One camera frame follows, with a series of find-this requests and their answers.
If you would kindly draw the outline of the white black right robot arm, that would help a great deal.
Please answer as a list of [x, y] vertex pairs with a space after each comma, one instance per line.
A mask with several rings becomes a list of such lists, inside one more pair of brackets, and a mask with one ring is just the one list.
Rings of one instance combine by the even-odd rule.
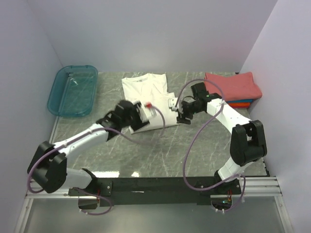
[[213, 188], [223, 194], [230, 188], [230, 181], [240, 177], [244, 170], [267, 154], [263, 124], [238, 113], [224, 100], [223, 93], [209, 93], [205, 80], [197, 79], [191, 86], [193, 101], [180, 97], [170, 99], [168, 107], [178, 113], [178, 124], [191, 124], [194, 114], [205, 112], [218, 120], [231, 134], [230, 158], [216, 171]]

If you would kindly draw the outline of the white t shirt red print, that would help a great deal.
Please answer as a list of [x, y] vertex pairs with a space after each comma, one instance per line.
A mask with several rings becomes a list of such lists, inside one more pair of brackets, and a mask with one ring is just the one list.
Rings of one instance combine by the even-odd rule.
[[121, 80], [124, 97], [126, 100], [141, 104], [151, 103], [157, 107], [165, 118], [165, 126], [176, 126], [177, 112], [168, 107], [168, 100], [175, 97], [173, 92], [168, 92], [167, 77], [165, 74], [152, 74]]

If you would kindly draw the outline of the aluminium rail frame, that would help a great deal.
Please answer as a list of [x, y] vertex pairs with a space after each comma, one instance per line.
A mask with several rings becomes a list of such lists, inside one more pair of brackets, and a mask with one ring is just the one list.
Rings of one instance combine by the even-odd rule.
[[248, 177], [243, 202], [226, 213], [195, 204], [119, 205], [101, 216], [78, 210], [67, 189], [27, 194], [17, 233], [291, 233], [275, 177]]

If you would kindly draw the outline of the blue folded t shirt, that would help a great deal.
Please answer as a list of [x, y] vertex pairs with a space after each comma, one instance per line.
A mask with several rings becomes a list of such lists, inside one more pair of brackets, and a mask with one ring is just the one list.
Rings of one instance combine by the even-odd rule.
[[244, 100], [230, 100], [227, 103], [251, 103], [253, 99], [244, 99]]

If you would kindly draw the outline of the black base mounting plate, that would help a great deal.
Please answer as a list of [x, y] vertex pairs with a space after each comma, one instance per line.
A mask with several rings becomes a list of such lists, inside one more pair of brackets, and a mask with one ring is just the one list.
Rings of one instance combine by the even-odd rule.
[[219, 175], [199, 177], [94, 178], [85, 189], [70, 188], [82, 210], [115, 205], [183, 204], [211, 205], [212, 195], [243, 196], [245, 185], [235, 176], [222, 182]]

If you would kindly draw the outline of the teal plastic bin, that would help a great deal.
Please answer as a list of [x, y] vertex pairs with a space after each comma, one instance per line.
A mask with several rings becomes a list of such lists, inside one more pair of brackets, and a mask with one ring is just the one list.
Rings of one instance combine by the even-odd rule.
[[54, 79], [47, 108], [57, 117], [84, 117], [91, 113], [98, 71], [90, 65], [66, 66]]

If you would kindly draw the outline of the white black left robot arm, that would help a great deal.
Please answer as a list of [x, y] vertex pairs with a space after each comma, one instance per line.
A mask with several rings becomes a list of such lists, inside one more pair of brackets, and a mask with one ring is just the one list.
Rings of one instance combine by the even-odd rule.
[[142, 104], [121, 100], [114, 110], [71, 138], [54, 144], [42, 142], [28, 167], [28, 180], [34, 179], [41, 190], [47, 193], [53, 193], [61, 187], [80, 189], [86, 195], [97, 193], [100, 190], [98, 178], [88, 169], [68, 168], [68, 160], [121, 135], [123, 128], [143, 128], [155, 115], [149, 102]]

